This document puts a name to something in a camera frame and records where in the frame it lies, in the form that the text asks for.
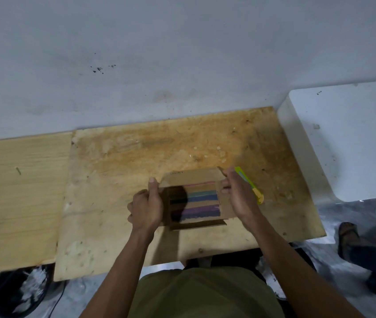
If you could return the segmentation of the white block bench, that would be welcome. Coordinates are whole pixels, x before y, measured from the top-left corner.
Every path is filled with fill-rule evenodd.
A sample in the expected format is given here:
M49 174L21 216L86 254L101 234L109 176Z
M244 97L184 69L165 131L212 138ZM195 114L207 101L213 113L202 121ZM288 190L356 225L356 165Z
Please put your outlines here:
M277 116L316 205L376 199L376 82L292 90Z

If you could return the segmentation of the clear plastic sheet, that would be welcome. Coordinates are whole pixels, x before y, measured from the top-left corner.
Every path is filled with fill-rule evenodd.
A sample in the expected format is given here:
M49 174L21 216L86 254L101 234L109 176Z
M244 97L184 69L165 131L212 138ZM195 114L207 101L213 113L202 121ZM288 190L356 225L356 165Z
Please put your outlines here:
M340 203L318 209L326 236L290 245L311 259L318 274L342 294L366 318L376 318L376 294L366 286L371 271L341 259L338 228L342 222L357 225L360 246L376 246L376 200Z

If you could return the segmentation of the olive green shirt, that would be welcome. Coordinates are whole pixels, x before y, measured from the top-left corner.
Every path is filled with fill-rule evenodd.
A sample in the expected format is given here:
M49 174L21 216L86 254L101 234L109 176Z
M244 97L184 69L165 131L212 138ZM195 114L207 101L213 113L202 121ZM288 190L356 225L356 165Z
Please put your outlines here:
M128 318L285 318L273 290L241 267L190 268L140 279Z

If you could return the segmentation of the black bin with white scraps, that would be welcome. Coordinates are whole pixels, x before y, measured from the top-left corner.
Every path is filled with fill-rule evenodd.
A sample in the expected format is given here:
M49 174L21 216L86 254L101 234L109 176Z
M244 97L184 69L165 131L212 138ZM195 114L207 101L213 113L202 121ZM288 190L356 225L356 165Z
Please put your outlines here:
M53 282L54 264L0 273L0 318L26 318L43 301Z

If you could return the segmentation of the brown sandal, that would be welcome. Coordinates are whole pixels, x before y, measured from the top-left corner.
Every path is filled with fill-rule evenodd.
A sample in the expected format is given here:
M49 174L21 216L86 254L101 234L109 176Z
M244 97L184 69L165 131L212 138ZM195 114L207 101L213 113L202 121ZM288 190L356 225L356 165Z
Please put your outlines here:
M360 244L360 235L357 225L351 222L342 222L338 228L338 255L341 259L350 262L352 247Z

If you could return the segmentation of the person's right hand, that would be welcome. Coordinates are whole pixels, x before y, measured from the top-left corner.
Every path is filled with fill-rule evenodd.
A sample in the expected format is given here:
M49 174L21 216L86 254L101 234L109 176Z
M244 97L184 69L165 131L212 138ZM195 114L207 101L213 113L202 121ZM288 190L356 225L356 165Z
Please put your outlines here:
M223 174L225 175L224 180L238 181L238 190L220 192L229 196L234 213L244 227L253 234L258 229L260 221L264 218L259 209L256 196L249 183L244 181L233 167L224 170Z

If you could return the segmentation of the person's left hand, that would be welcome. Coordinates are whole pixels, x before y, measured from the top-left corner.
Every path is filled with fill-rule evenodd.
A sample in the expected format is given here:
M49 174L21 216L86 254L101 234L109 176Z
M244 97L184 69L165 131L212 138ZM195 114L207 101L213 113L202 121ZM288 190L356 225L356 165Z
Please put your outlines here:
M148 188L133 195L132 202L127 205L130 212L128 221L132 224L132 231L152 240L155 231L163 218L163 201L160 203L148 202Z

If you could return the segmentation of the person's left forearm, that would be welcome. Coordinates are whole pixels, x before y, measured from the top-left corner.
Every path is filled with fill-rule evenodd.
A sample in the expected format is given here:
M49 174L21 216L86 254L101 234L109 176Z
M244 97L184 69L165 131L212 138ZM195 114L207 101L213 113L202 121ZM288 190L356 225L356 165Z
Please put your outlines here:
M138 285L151 229L133 229L110 271L79 318L127 318Z

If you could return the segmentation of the person's right forearm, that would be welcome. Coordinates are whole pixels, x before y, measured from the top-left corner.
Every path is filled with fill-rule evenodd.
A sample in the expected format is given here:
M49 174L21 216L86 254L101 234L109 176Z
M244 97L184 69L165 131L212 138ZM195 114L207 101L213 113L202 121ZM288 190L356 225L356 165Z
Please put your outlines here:
M264 217L252 234L298 318L365 318Z

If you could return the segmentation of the stained plywood board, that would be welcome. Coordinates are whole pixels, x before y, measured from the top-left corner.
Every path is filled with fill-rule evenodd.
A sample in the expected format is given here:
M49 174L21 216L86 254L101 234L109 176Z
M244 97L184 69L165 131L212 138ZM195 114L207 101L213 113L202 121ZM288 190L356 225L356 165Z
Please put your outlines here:
M83 129L72 137L54 280L110 270L132 230L127 204L150 177L215 166L241 167L287 241L327 235L272 107Z

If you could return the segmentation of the brown striped cardboard box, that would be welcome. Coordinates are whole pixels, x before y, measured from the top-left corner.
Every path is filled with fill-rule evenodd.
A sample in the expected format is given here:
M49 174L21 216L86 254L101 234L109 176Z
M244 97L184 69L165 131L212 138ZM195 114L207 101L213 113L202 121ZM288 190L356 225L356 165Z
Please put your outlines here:
M225 178L219 167L165 173L159 185L164 205L160 225L170 230L226 225L236 214L230 197L221 192Z

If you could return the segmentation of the yellow-green utility knife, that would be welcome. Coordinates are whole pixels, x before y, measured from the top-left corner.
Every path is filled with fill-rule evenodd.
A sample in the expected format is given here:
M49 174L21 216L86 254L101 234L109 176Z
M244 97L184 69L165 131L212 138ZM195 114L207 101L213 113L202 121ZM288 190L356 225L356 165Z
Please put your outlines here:
M251 190L254 192L254 195L256 196L257 203L262 204L264 202L264 195L262 194L262 192L260 192L260 190L255 186L255 184L249 179L249 177L245 174L241 167L236 166L234 167L234 170L244 181L249 183Z

